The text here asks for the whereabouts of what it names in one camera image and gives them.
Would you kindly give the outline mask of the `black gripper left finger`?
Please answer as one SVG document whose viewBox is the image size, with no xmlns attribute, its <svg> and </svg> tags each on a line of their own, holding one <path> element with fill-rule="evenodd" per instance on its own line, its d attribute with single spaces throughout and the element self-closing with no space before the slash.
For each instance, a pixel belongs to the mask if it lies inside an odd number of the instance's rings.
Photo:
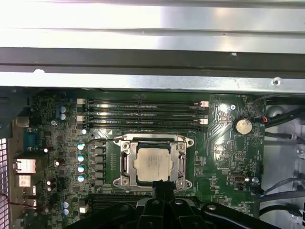
<svg viewBox="0 0 305 229">
<path fill-rule="evenodd" d="M 93 213 L 71 225 L 69 229 L 161 229 L 165 208 L 165 181 L 153 182 L 153 198 L 134 208 L 117 203 Z"/>
</svg>

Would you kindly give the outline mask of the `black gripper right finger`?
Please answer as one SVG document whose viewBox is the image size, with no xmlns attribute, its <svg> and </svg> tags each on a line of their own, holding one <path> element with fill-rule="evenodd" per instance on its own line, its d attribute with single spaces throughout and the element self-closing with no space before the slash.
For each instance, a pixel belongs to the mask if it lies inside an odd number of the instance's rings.
<svg viewBox="0 0 305 229">
<path fill-rule="evenodd" d="M 179 229 L 261 229 L 262 222 L 218 203 L 209 202 L 195 210 L 176 198 L 174 182 L 164 182 L 164 195 Z"/>
</svg>

